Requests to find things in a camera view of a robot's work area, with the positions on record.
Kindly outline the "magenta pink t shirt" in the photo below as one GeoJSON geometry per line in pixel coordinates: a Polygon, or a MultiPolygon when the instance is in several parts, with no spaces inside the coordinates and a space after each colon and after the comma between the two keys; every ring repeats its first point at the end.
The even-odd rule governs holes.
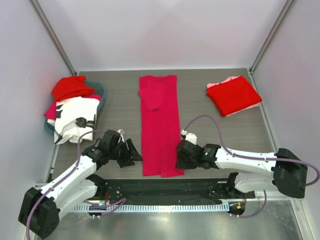
{"type": "Polygon", "coordinates": [[[177,81],[175,75],[139,79],[143,176],[184,175],[184,170],[176,167],[181,130],[177,81]]]}

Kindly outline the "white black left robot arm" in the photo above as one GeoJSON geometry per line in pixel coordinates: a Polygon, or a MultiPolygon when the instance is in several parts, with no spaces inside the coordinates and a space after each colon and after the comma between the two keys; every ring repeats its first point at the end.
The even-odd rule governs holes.
{"type": "Polygon", "coordinates": [[[109,161],[116,161],[123,168],[142,160],[122,130],[105,131],[93,145],[79,149],[75,163],[61,175],[41,188],[31,187],[26,191],[18,216],[26,228],[25,238],[31,239],[31,234],[47,238],[78,204],[90,198],[102,199],[106,195],[106,182],[95,173],[109,161]]]}

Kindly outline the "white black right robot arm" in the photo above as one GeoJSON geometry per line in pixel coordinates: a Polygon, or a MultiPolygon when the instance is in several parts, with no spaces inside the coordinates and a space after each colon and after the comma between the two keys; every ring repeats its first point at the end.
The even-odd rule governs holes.
{"type": "Polygon", "coordinates": [[[208,143],[201,147],[197,137],[187,133],[176,146],[179,169],[234,169],[225,185],[226,194],[237,198],[251,191],[279,191],[291,198],[305,196],[308,167],[286,148],[256,153],[224,149],[208,143]]]}

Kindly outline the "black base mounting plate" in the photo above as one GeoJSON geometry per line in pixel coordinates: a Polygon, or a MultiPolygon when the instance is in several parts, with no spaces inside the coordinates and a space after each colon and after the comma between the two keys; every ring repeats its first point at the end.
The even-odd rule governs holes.
{"type": "Polygon", "coordinates": [[[158,178],[105,179],[93,199],[113,204],[126,198],[126,205],[138,206],[197,206],[255,197],[254,191],[236,190],[226,178],[158,178]]]}

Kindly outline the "white black printed t shirt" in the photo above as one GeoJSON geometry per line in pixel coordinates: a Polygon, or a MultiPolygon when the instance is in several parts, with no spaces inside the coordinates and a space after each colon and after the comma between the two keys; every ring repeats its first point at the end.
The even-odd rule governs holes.
{"type": "Polygon", "coordinates": [[[90,94],[56,102],[56,120],[48,119],[54,126],[54,143],[92,141],[101,99],[100,95],[90,94]]]}

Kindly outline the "teal laundry basket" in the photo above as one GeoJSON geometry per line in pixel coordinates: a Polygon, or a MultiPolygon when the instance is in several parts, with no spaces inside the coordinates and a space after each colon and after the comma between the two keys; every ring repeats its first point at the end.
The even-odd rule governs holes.
{"type": "MultiPolygon", "coordinates": [[[[86,80],[84,82],[84,84],[88,87],[91,87],[95,90],[94,94],[97,94],[99,96],[101,96],[101,100],[99,105],[97,106],[97,112],[99,112],[106,100],[107,97],[107,88],[104,84],[102,84],[101,82],[96,82],[96,81],[89,81],[86,80]]],[[[47,133],[49,133],[50,135],[54,135],[54,126],[49,124],[48,119],[46,119],[44,121],[44,129],[47,133]]]]}

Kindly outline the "red t shirt in basket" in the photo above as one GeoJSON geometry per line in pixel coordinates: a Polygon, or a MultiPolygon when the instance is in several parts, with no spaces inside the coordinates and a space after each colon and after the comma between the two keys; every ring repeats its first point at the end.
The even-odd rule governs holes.
{"type": "Polygon", "coordinates": [[[55,101],[88,96],[93,94],[95,90],[85,84],[86,77],[84,75],[74,75],[61,78],[52,90],[55,101]]]}

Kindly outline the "left aluminium frame post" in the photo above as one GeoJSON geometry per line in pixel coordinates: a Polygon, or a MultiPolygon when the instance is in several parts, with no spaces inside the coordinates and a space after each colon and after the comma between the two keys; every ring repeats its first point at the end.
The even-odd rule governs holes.
{"type": "Polygon", "coordinates": [[[61,57],[62,61],[64,62],[66,68],[70,72],[71,75],[75,76],[77,71],[73,67],[69,57],[67,56],[66,51],[64,50],[58,36],[56,35],[50,21],[48,20],[43,8],[40,5],[38,0],[29,0],[32,8],[34,9],[37,17],[39,18],[41,24],[43,25],[45,31],[47,32],[51,42],[53,43],[54,47],[56,48],[59,56],[61,57]]]}

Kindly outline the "aluminium frame post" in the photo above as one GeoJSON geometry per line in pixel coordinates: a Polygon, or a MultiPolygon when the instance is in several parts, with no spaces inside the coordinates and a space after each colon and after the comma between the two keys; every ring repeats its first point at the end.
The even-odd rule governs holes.
{"type": "Polygon", "coordinates": [[[59,56],[61,57],[62,61],[64,62],[66,68],[70,72],[71,75],[75,76],[77,71],[73,67],[69,57],[67,56],[66,51],[64,50],[58,36],[56,35],[50,21],[48,20],[43,8],[40,5],[38,0],[29,0],[32,8],[34,9],[37,17],[39,18],[41,24],[43,25],[45,31],[47,32],[51,42],[53,43],[54,47],[56,48],[59,56]]]}
{"type": "Polygon", "coordinates": [[[248,69],[249,73],[251,75],[254,74],[254,72],[256,71],[258,65],[260,64],[263,56],[265,55],[265,53],[267,52],[268,48],[270,47],[272,41],[275,39],[278,31],[280,30],[282,24],[284,23],[285,19],[287,18],[288,14],[290,13],[291,9],[293,8],[293,6],[295,5],[296,0],[286,0],[284,2],[283,7],[281,8],[278,16],[276,17],[269,33],[267,34],[267,37],[265,39],[265,41],[263,42],[256,58],[254,59],[251,67],[248,69]]]}

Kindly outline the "right aluminium frame post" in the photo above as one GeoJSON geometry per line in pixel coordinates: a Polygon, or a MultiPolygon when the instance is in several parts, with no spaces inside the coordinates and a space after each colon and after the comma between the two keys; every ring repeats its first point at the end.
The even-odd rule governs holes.
{"type": "Polygon", "coordinates": [[[248,69],[249,73],[251,75],[254,74],[254,72],[256,71],[258,65],[260,64],[263,56],[265,55],[265,53],[267,52],[268,48],[270,47],[272,41],[275,39],[278,31],[280,30],[282,24],[284,23],[285,19],[287,18],[288,14],[290,13],[291,9],[293,8],[293,6],[295,5],[296,0],[286,0],[284,2],[283,7],[281,8],[278,16],[276,17],[269,33],[267,34],[267,37],[265,39],[265,41],[263,42],[256,58],[254,59],[251,67],[248,69]]]}

